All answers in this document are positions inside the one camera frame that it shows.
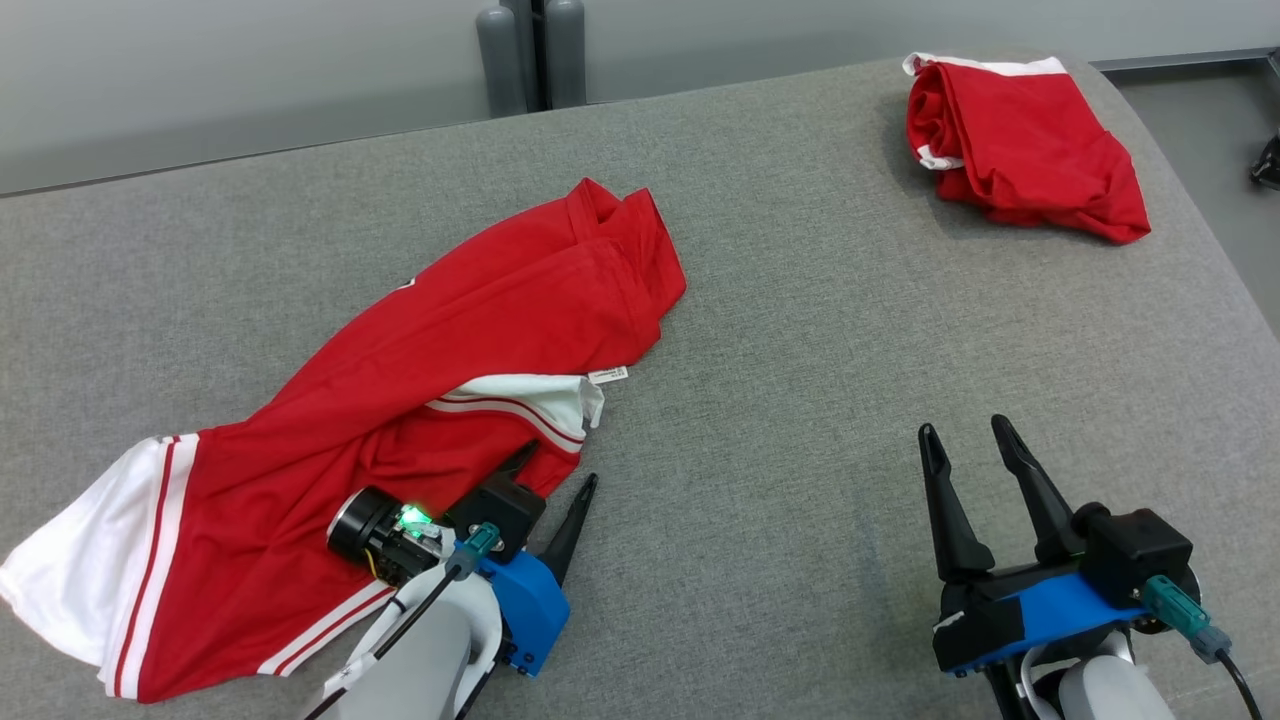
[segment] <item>connector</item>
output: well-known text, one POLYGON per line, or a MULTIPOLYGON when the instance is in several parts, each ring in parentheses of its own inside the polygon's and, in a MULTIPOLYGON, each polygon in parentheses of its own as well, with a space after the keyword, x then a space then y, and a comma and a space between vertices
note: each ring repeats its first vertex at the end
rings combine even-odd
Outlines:
POLYGON ((1217 662, 1220 650, 1231 650, 1231 638, 1215 628, 1208 612, 1165 575, 1153 575, 1147 580, 1142 588, 1142 605, 1157 620, 1187 638, 1206 664, 1217 662))
POLYGON ((1198 655, 1206 665, 1212 665, 1220 660, 1217 656, 1220 650, 1231 652, 1231 638, 1226 637, 1226 633, 1219 630, 1213 625, 1196 633, 1189 639, 1192 641, 1192 650, 1196 651, 1196 655, 1198 655))
POLYGON ((458 573, 454 579, 465 580, 480 565, 480 560, 493 550, 502 550, 502 537, 497 525, 493 523, 475 525, 471 528, 471 537, 465 542, 458 541, 457 550, 444 561, 444 571, 448 574, 457 568, 458 573))

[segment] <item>black cable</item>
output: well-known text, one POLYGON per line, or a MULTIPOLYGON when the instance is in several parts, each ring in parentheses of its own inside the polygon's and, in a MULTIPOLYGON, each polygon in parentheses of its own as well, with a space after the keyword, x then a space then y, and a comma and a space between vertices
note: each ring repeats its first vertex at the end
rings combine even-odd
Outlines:
MULTIPOLYGON (((383 656, 387 655, 387 651, 390 650, 397 641, 404 637, 404 633, 407 633, 408 629, 413 626, 413 623, 417 623, 417 619, 421 618, 424 612, 426 612, 426 609, 430 607, 431 603, 435 602, 438 597, 440 597, 440 593, 444 592, 444 588, 449 587, 449 583, 452 583, 453 578, 457 578, 458 573, 461 571, 462 568, 454 565, 453 568, 449 568, 447 573, 444 573, 444 578, 440 580, 440 584, 435 585, 435 589, 431 591, 431 594, 426 596, 426 600, 420 602, 417 607, 413 609, 413 612, 411 612, 410 616, 406 618, 404 621, 396 628, 396 632, 392 633, 392 635, 387 638, 387 641, 383 642, 383 644, 378 646, 378 650, 374 651, 374 660, 381 660, 383 656)), ((401 605, 394 597, 392 597, 392 602, 396 602, 396 605, 401 605)), ((320 715, 324 714, 324 711, 333 707, 333 703, 338 702, 338 698, 340 698, 344 694, 347 694, 347 688, 338 688, 337 691, 334 691, 332 696, 324 698, 320 702, 320 705, 317 705, 302 720, 316 720, 317 717, 320 717, 320 715)))
POLYGON ((1213 655, 1222 661, 1222 667, 1226 667, 1226 671, 1231 674, 1231 679, 1235 680, 1235 687, 1239 688, 1240 697, 1244 698, 1244 706, 1249 708, 1249 717, 1253 720, 1262 720, 1262 711, 1258 710, 1258 701, 1253 700, 1253 691, 1251 691, 1249 684, 1244 682, 1244 674, 1235 666, 1235 661, 1226 653, 1226 648, 1219 650, 1213 655))
POLYGON ((457 578, 458 573, 461 571, 462 566, 454 565, 453 568, 449 568, 447 573, 444 573, 444 578, 440 579, 440 584, 435 585, 435 589, 431 591, 431 594, 426 596, 426 600, 420 602, 419 606, 413 609, 413 612, 408 614, 408 618, 396 628, 396 632, 392 633, 392 635, 387 638, 383 642, 383 644, 378 646, 378 650, 374 651, 374 660, 381 660, 383 656, 387 655, 387 651, 390 650, 393 644, 399 642, 402 637, 404 637, 404 633, 407 633, 408 629, 413 626, 413 623, 417 623, 417 619, 421 618, 424 612, 426 612, 426 609, 430 607, 433 602, 435 602, 435 598, 440 597, 440 593, 444 592, 444 588, 449 587, 449 583, 452 583, 453 578, 457 578))

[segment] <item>clothing tag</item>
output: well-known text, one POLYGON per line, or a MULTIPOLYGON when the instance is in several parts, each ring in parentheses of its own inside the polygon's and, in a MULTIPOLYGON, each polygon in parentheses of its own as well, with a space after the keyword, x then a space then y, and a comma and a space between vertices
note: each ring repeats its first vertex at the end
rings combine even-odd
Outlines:
POLYGON ((618 365, 617 368, 609 368, 607 370, 596 370, 594 373, 586 374, 586 380, 594 386, 602 386, 604 383, 612 383, 613 380, 627 379, 627 366, 618 365))

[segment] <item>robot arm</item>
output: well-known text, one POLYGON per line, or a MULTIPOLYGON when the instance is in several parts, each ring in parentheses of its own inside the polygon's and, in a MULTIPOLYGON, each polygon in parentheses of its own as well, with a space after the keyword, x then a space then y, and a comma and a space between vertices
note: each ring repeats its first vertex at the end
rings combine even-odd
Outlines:
POLYGON ((524 547, 547 503, 516 483, 535 447, 508 457, 439 524, 378 488, 339 510, 329 547, 398 592, 305 720, 460 720, 497 664, 538 675, 568 620, 561 583, 596 478, 535 557, 524 547))
POLYGON ((920 462, 943 582, 933 626, 938 667, 957 678, 982 673, 1005 720, 1172 717, 1134 665, 1130 632, 1174 628, 1206 662, 1234 667, 1230 641, 1199 606, 1190 541, 1151 510, 1112 516, 1092 502, 1071 512, 1012 423, 996 415, 991 425, 1032 516, 1037 561, 995 569, 951 484, 942 441, 923 425, 920 462), (1034 667, 1071 660, 1033 679, 1034 667))

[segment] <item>gray fabric surface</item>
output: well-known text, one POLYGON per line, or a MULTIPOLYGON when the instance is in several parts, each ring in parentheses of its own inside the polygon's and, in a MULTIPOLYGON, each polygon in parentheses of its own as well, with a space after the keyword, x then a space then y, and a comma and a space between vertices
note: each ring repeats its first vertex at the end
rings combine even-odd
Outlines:
MULTIPOLYGON (((568 628, 474 717, 993 716, 929 648, 915 446, 933 421, 980 537, 1029 561, 992 413, 1073 503, 1196 541, 1280 714, 1280 345, 1129 106, 1070 67, 1134 155, 1155 225, 1134 246, 936 200, 896 60, 0 201, 0 552, 138 438, 243 418, 420 266, 590 176, 653 190, 689 292, 607 386, 568 628)), ((0 716, 292 717, 356 634, 289 679, 142 707, 4 612, 0 716)), ((1138 652, 1179 717, 1244 716, 1179 638, 1138 652)))

